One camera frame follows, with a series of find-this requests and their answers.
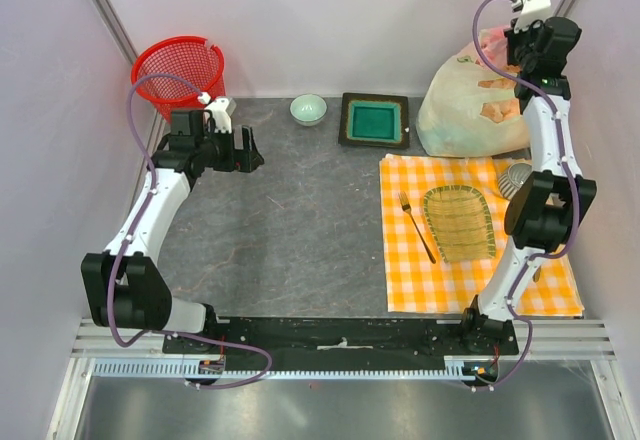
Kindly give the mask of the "red mesh trash bin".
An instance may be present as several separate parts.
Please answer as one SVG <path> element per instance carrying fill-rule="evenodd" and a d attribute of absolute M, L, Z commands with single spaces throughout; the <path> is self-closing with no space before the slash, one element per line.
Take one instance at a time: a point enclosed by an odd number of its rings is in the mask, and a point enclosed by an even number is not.
<path fill-rule="evenodd" d="M 171 112 L 198 107 L 200 92 L 212 99 L 226 95 L 225 58 L 222 50 L 199 36 L 177 36 L 145 50 L 131 69 L 131 83 L 149 77 L 138 94 L 149 101 L 170 122 Z"/>

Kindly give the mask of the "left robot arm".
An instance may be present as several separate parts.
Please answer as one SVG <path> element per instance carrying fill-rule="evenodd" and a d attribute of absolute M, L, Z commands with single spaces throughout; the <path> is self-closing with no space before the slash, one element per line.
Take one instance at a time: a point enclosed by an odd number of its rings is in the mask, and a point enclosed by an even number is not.
<path fill-rule="evenodd" d="M 233 99 L 219 97 L 203 108 L 172 112 L 133 210 L 105 249 L 81 262 L 96 325 L 182 331 L 198 353 L 218 345 L 220 331 L 208 322 L 211 307 L 174 297 L 157 261 L 177 211 L 205 170 L 251 173 L 263 165 L 251 128 L 241 127 L 242 144 L 235 144 L 235 108 Z"/>

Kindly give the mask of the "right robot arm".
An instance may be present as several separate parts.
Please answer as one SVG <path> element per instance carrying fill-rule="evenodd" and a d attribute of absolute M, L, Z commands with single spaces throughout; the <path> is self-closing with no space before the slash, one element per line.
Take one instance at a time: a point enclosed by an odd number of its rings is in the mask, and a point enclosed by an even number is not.
<path fill-rule="evenodd" d="M 580 27 L 564 17 L 505 32 L 507 62 L 519 68 L 514 94 L 527 125 L 532 171 L 509 202 L 507 245 L 490 282 L 464 311 L 458 341 L 467 352 L 515 338 L 516 307 L 547 260 L 566 255 L 597 187 L 583 177 L 569 131 L 571 91 L 563 74 Z"/>

